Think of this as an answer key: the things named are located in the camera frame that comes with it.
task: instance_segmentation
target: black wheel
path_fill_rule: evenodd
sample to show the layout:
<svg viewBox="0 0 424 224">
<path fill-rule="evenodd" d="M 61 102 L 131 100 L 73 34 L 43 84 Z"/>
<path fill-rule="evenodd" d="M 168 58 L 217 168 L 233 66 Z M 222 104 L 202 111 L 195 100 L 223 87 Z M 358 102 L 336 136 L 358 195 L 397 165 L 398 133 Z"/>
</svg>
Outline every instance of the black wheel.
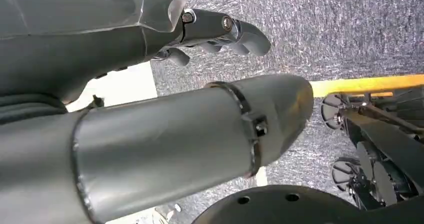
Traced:
<svg viewBox="0 0 424 224">
<path fill-rule="evenodd" d="M 334 184 L 340 191 L 347 191 L 351 178 L 359 172 L 359 160 L 349 157 L 340 157 L 331 167 L 331 176 Z"/>
<path fill-rule="evenodd" d="M 321 117 L 325 125 L 333 130 L 342 129 L 342 117 L 339 116 L 339 109 L 343 107 L 345 101 L 341 94 L 329 94 L 322 100 Z"/>
</svg>

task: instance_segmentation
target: black metal plate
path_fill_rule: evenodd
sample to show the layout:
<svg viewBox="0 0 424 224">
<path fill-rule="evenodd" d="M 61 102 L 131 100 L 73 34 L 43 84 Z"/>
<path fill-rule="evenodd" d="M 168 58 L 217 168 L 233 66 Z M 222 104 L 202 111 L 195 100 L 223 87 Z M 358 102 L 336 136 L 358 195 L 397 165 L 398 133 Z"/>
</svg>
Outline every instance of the black metal plate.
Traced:
<svg viewBox="0 0 424 224">
<path fill-rule="evenodd" d="M 293 185 L 269 185 L 218 201 L 193 224 L 339 223 L 361 211 L 334 195 Z"/>
</svg>

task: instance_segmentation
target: robotic hand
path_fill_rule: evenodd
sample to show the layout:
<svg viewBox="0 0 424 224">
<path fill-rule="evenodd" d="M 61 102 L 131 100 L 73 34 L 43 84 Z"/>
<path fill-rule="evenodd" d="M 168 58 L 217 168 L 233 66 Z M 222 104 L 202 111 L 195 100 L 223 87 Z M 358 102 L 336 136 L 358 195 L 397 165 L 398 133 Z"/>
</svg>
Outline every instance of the robotic hand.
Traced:
<svg viewBox="0 0 424 224">
<path fill-rule="evenodd" d="M 224 13 L 184 10 L 184 0 L 0 3 L 7 3 L 0 15 L 8 17 L 0 23 L 0 96 L 43 93 L 68 104 L 89 80 L 111 71 L 151 59 L 186 65 L 190 58 L 178 47 L 217 52 L 228 45 L 258 56 L 271 47 L 254 25 Z"/>
<path fill-rule="evenodd" d="M 190 57 L 175 47 L 199 46 L 208 53 L 217 53 L 228 46 L 239 55 L 253 53 L 263 56 L 271 48 L 268 38 L 254 25 L 230 16 L 201 9 L 185 9 L 181 16 L 183 32 L 180 40 L 159 51 L 154 60 L 170 60 L 185 66 Z"/>
</svg>

